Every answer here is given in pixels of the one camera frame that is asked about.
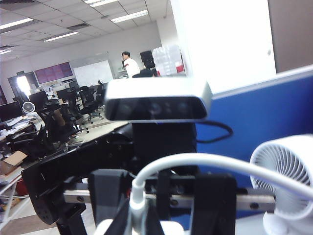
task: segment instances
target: white shirt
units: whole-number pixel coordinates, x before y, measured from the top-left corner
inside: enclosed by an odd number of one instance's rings
[[[131,58],[124,60],[124,66],[126,68],[127,74],[129,78],[133,78],[135,74],[140,73],[140,68],[137,62]]]

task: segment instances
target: person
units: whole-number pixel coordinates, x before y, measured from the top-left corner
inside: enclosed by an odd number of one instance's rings
[[[124,60],[124,67],[127,71],[128,77],[133,78],[133,75],[140,73],[140,68],[135,60],[130,58],[131,54],[128,51],[122,53]]]

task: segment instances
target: ceiling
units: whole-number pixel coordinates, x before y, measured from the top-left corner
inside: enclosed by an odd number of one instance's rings
[[[1,46],[17,45],[10,49],[12,52],[1,55],[1,61],[27,57],[41,51],[116,33],[172,14],[169,0],[119,0],[95,8],[83,0],[24,0],[24,2],[20,0],[17,2],[21,3],[0,4],[1,25],[27,17],[39,20],[39,22],[0,34]],[[148,10],[149,15],[120,23],[110,21],[110,19],[142,10]],[[79,34],[43,42],[45,38],[70,33],[72,31],[67,27],[82,23],[90,24],[90,26],[75,30]]]

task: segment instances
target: loudspeaker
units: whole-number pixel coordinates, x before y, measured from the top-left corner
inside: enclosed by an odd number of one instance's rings
[[[141,60],[147,69],[154,68],[156,65],[153,61],[152,52],[150,50],[140,53]]]

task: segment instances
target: cardboard box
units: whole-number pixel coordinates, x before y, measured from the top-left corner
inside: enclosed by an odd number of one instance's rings
[[[23,152],[16,151],[10,157],[1,161],[0,175],[6,175],[6,174],[11,173],[22,163],[23,159],[25,159],[26,157],[27,155],[24,154]]]

